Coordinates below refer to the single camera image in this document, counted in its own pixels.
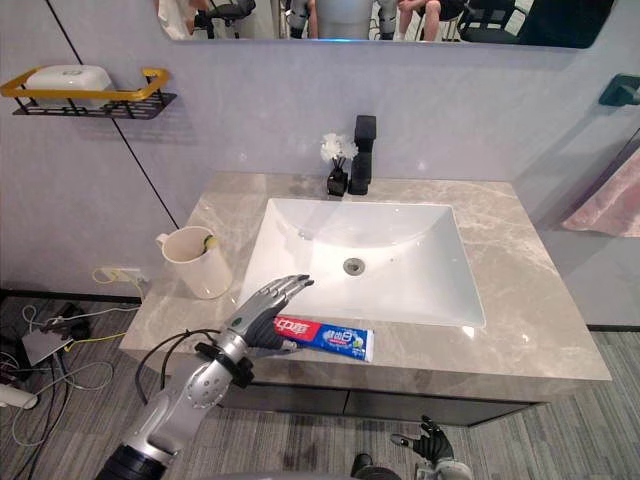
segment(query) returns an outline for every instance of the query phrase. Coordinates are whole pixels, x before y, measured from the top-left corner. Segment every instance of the white flower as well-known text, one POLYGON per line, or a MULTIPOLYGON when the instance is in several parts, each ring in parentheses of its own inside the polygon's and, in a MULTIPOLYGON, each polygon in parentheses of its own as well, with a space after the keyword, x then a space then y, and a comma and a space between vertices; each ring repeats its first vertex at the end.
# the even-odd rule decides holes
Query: white flower
POLYGON ((353 160, 358 154, 358 147, 346 135, 327 133, 323 138, 320 156, 327 163, 338 158, 353 160))

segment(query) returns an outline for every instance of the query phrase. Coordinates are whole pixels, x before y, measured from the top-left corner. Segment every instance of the pink towel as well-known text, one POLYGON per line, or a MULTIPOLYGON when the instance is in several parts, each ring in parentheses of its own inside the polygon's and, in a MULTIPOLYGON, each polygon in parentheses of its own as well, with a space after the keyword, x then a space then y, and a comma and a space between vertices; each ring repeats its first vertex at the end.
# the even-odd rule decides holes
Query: pink towel
POLYGON ((640 148, 562 226, 640 237, 640 148))

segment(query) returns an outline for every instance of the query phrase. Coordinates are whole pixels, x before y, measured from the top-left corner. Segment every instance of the black faucet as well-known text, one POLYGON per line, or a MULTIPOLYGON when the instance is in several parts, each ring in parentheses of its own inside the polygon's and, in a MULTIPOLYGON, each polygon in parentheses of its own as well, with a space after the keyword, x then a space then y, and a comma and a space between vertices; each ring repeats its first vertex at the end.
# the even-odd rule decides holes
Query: black faucet
POLYGON ((351 163, 351 180, 349 181, 349 193, 351 195, 366 195, 369 191, 373 141, 375 139, 376 117, 373 115, 358 115, 356 133, 354 135, 354 141, 358 147, 358 155, 351 163))

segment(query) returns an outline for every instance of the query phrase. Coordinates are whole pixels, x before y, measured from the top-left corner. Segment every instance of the marble countertop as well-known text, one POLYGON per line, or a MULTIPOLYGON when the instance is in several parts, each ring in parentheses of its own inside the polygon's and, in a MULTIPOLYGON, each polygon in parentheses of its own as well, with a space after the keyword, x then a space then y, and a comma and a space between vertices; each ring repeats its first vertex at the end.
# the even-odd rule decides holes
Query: marble countertop
MULTIPOLYGON (((160 341, 185 328, 224 324, 237 308, 244 273, 271 197, 329 199, 321 177, 216 174, 188 224, 207 226, 220 237, 234 273, 230 290, 217 300, 199 300, 165 267, 162 277, 154 280, 121 349, 140 359, 160 341)), ((368 195, 346 195, 337 201, 452 206, 487 324, 463 329, 341 319, 335 323, 375 330, 372 363, 301 350, 257 359, 256 381, 547 401, 611 379, 576 305, 508 183, 374 179, 368 195)), ((175 360, 190 354, 197 341, 185 341, 176 350, 175 360)), ((153 368, 160 362, 160 354, 150 359, 153 368)))

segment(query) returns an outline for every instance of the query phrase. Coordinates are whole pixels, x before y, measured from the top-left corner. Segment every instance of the wall-mounted soap dish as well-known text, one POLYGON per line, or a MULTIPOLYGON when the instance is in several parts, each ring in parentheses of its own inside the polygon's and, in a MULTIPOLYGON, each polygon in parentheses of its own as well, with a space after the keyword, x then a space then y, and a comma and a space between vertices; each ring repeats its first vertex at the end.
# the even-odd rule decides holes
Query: wall-mounted soap dish
POLYGON ((143 68, 148 85, 138 90, 42 90, 29 89, 27 79, 43 67, 28 72, 0 86, 3 97, 13 97, 20 108, 14 115, 51 115, 63 117, 155 118, 176 98, 175 93, 164 93, 161 87, 169 80, 169 72, 163 68, 143 68), (62 100, 55 105, 52 100, 62 100))

